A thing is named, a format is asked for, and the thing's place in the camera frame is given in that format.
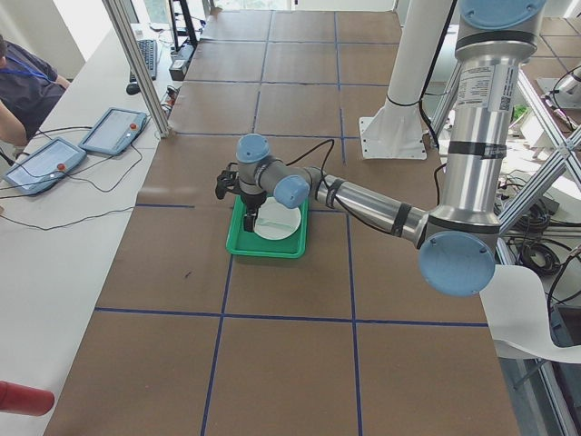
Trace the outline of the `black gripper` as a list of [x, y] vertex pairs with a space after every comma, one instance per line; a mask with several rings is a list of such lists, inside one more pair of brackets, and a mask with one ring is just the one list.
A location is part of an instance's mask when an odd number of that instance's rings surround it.
[[241, 190], [240, 197], [247, 207], [243, 215], [243, 229], [245, 232], [254, 233], [259, 208], [266, 201], [266, 193], [264, 191], [259, 193], [247, 193]]

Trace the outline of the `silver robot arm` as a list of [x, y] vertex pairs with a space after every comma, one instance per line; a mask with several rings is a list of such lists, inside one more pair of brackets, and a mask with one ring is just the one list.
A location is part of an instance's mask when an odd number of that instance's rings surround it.
[[253, 230], [268, 196], [288, 208], [313, 198], [379, 232], [413, 242], [422, 276], [439, 292], [480, 292], [496, 268], [500, 223], [494, 201], [513, 93], [519, 67], [536, 51], [543, 9], [541, 1], [460, 3], [456, 119], [435, 208], [420, 210], [317, 167], [289, 166], [271, 154], [265, 137], [247, 134], [237, 144], [235, 181], [247, 208], [245, 229]]

